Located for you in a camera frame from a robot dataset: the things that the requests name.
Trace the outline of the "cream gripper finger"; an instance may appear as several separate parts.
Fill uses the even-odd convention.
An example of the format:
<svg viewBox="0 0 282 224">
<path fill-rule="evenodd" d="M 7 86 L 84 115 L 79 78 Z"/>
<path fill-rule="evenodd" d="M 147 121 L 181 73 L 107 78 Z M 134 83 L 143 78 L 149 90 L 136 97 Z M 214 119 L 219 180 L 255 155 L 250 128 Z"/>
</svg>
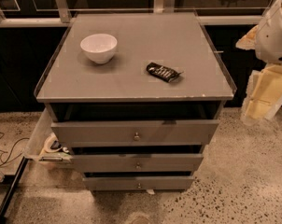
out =
<svg viewBox="0 0 282 224">
<path fill-rule="evenodd" d="M 241 108 L 241 120 L 254 125 L 272 119 L 282 106 L 282 65 L 267 64 L 253 70 L 247 83 L 247 96 Z"/>
<path fill-rule="evenodd" d="M 245 35 L 243 35 L 235 44 L 238 49 L 250 50 L 255 48 L 256 33 L 259 26 L 256 25 L 251 28 Z"/>
</svg>

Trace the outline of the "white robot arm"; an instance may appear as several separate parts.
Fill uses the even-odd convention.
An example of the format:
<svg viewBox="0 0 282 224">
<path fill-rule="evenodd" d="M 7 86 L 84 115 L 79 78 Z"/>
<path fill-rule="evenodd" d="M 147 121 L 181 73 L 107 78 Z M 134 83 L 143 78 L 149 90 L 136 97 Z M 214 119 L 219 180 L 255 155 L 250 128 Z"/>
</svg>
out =
<svg viewBox="0 0 282 224">
<path fill-rule="evenodd" d="M 272 119 L 282 106 L 282 0 L 273 3 L 259 24 L 236 42 L 236 47 L 254 49 L 256 57 L 266 63 L 249 77 L 241 120 L 253 125 Z"/>
</svg>

